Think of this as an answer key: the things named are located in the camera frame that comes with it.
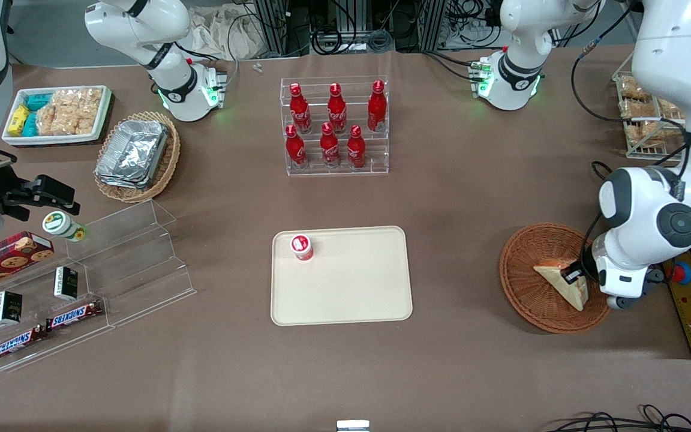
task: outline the emergency stop button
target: emergency stop button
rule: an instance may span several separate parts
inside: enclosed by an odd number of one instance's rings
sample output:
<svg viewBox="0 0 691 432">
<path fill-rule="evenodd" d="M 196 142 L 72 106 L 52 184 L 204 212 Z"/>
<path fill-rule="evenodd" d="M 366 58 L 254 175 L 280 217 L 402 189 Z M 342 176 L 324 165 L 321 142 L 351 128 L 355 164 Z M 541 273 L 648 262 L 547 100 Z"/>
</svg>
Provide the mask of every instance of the emergency stop button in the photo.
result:
<svg viewBox="0 0 691 432">
<path fill-rule="evenodd" d="M 691 267 L 689 267 L 688 263 L 677 262 L 674 265 L 674 274 L 671 276 L 671 281 L 682 285 L 691 282 Z"/>
</svg>

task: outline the red and white cup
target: red and white cup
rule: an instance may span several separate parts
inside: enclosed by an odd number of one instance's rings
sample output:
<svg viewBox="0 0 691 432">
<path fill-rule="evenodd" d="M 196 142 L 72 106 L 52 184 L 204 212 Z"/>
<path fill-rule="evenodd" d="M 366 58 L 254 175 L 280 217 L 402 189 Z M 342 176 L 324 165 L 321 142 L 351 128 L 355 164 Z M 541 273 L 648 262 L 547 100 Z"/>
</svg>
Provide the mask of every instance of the red and white cup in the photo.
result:
<svg viewBox="0 0 691 432">
<path fill-rule="evenodd" d="M 304 235 L 304 233 L 299 233 L 290 240 L 290 248 L 293 250 L 293 254 L 295 254 L 297 259 L 302 262 L 307 262 L 307 260 L 313 257 L 311 239 L 307 235 Z"/>
</svg>

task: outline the bread slice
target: bread slice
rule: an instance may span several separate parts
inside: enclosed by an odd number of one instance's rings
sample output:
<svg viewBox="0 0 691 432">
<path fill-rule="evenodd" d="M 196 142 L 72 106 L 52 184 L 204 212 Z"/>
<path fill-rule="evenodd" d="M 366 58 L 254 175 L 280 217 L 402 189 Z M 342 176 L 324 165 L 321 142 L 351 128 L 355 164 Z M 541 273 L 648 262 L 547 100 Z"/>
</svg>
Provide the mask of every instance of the bread slice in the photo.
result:
<svg viewBox="0 0 691 432">
<path fill-rule="evenodd" d="M 552 287 L 554 287 L 564 300 L 568 301 L 578 311 L 583 311 L 583 305 L 588 301 L 588 287 L 585 277 L 580 276 L 572 284 L 568 284 L 561 276 L 561 271 L 575 262 L 571 258 L 557 258 L 553 260 L 541 260 L 535 265 L 534 270 L 545 277 Z"/>
</svg>

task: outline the acrylic bottle rack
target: acrylic bottle rack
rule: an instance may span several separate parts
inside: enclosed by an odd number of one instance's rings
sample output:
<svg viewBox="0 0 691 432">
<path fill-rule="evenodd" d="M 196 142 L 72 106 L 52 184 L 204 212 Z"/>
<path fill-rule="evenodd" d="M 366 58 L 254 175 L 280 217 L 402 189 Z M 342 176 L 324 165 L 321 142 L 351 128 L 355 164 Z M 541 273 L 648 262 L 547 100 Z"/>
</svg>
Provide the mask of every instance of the acrylic bottle rack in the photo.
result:
<svg viewBox="0 0 691 432">
<path fill-rule="evenodd" d="M 90 301 L 99 301 L 103 314 L 56 329 L 46 338 L 3 356 L 0 371 L 12 371 L 54 355 L 196 293 L 165 228 L 174 221 L 161 205 L 147 200 L 88 224 L 87 238 L 79 243 L 50 238 L 54 257 L 0 283 L 0 290 L 23 296 L 21 322 L 0 325 L 0 342 Z M 79 273 L 76 301 L 53 295 L 58 266 Z"/>
<path fill-rule="evenodd" d="M 386 131 L 373 132 L 367 128 L 367 104 L 369 96 L 372 95 L 372 83 L 380 79 L 386 83 L 387 105 L 386 110 Z M 305 143 L 305 153 L 308 156 L 309 164 L 306 169 L 294 169 L 290 156 L 287 155 L 286 137 L 284 128 L 293 123 L 293 116 L 290 113 L 290 84 L 294 82 L 300 84 L 302 95 L 308 101 L 312 128 L 309 134 L 301 134 L 300 137 Z M 322 123 L 329 120 L 327 112 L 327 102 L 329 102 L 329 85 L 338 82 L 342 88 L 343 99 L 347 109 L 347 127 L 343 134 L 338 137 L 338 151 L 340 152 L 340 166 L 330 169 L 324 164 L 322 148 L 319 139 L 322 136 Z M 281 151 L 284 155 L 287 175 L 298 177 L 305 175 L 378 175 L 389 172 L 389 131 L 391 99 L 389 96 L 389 80 L 387 76 L 356 76 L 356 77 L 300 77 L 299 79 L 282 79 L 280 90 L 281 105 Z M 348 143 L 349 131 L 351 126 L 359 125 L 362 128 L 362 137 L 366 144 L 365 159 L 366 163 L 361 169 L 352 169 L 348 164 Z"/>
</svg>

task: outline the white cloth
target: white cloth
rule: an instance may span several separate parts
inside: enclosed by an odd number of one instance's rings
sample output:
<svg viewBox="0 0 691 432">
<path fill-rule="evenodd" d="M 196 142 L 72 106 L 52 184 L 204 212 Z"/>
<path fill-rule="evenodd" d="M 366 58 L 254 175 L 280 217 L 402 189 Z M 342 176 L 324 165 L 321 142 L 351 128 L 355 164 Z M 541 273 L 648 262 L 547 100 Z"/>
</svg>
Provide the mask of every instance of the white cloth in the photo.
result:
<svg viewBox="0 0 691 432">
<path fill-rule="evenodd" d="M 266 43 L 260 31 L 263 24 L 257 19 L 255 5 L 228 3 L 203 8 L 194 6 L 188 9 L 191 19 L 191 33 L 194 37 L 190 50 L 210 55 L 220 55 L 225 59 L 247 60 L 266 51 Z"/>
</svg>

